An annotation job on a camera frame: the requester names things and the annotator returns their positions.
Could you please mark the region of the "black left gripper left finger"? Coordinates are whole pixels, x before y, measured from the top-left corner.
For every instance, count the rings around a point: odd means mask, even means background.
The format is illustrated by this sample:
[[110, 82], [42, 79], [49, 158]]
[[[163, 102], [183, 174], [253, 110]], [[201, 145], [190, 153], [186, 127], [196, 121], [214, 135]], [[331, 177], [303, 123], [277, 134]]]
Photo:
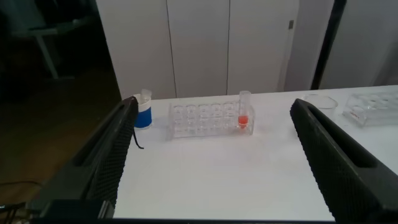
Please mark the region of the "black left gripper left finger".
[[115, 208], [127, 151], [136, 140], [137, 114], [136, 97], [118, 103], [85, 145], [44, 184], [30, 201], [30, 209], [43, 212], [52, 202], [99, 202]]

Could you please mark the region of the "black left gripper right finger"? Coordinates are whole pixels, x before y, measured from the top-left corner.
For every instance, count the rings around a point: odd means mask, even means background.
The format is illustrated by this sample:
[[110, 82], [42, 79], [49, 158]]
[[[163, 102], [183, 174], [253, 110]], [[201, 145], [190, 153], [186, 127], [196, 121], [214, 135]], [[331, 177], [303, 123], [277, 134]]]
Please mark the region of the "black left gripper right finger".
[[290, 117], [336, 221], [397, 220], [397, 174], [312, 104], [296, 99]]

